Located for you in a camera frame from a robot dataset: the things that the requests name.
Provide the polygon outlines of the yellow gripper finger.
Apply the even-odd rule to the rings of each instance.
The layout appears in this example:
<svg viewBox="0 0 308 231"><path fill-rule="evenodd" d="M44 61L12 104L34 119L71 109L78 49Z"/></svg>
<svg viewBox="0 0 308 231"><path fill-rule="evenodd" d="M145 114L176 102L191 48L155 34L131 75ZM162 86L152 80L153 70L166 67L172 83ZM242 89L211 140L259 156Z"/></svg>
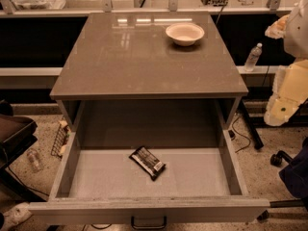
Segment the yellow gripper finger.
<svg viewBox="0 0 308 231"><path fill-rule="evenodd" d="M297 61L288 67L280 65L274 76L264 122L269 126L281 126L307 99L308 61Z"/></svg>

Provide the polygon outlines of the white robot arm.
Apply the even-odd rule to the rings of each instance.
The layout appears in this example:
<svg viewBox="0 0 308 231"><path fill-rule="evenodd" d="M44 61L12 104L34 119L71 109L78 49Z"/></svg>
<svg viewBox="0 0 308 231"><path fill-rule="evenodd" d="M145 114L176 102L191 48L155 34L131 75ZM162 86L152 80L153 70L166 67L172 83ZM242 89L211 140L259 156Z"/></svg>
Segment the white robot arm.
<svg viewBox="0 0 308 231"><path fill-rule="evenodd" d="M289 121L308 99L308 0L300 0L293 10L275 21L265 31L273 39L283 39L284 51L295 61L279 66L272 84L264 121L281 126Z"/></svg>

